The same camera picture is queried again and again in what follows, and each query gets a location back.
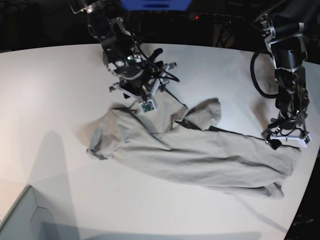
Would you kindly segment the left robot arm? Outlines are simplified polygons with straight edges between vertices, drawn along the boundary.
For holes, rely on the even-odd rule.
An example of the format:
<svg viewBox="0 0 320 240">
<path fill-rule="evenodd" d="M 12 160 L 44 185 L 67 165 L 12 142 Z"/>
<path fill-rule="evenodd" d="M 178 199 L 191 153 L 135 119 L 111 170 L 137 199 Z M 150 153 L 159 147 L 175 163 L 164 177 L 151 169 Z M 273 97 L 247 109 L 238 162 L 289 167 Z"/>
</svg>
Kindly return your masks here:
<svg viewBox="0 0 320 240">
<path fill-rule="evenodd" d="M 310 100 L 303 67 L 303 62 L 308 59 L 304 32 L 319 9 L 318 0 L 281 0 L 254 20 L 261 26 L 265 48 L 253 54 L 250 76 L 259 94 L 274 99 L 279 110 L 278 117 L 271 119 L 261 133 L 273 150 L 282 145 L 282 140 L 295 140 L 304 148 L 312 140 L 305 123 Z M 275 94 L 265 93 L 258 84 L 255 62 L 260 54 L 267 54 L 272 59 L 278 89 Z"/>
</svg>

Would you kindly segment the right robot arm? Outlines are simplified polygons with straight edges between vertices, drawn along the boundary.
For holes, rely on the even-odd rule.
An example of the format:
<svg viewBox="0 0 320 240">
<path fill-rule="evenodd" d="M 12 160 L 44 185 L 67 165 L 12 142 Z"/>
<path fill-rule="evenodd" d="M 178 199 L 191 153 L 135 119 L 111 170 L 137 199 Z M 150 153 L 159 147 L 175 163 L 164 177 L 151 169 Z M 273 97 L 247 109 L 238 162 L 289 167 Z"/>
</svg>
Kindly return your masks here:
<svg viewBox="0 0 320 240">
<path fill-rule="evenodd" d="M 156 60 L 162 48 L 155 49 L 151 56 L 143 52 L 118 0 L 71 0 L 69 5 L 74 14 L 85 14 L 89 34 L 102 47 L 103 64 L 118 78 L 109 87 L 110 92 L 118 90 L 126 99 L 133 98 L 144 114 L 156 111 L 156 93 L 164 91 L 170 81 L 179 81 L 169 73 L 176 63 Z"/>
</svg>

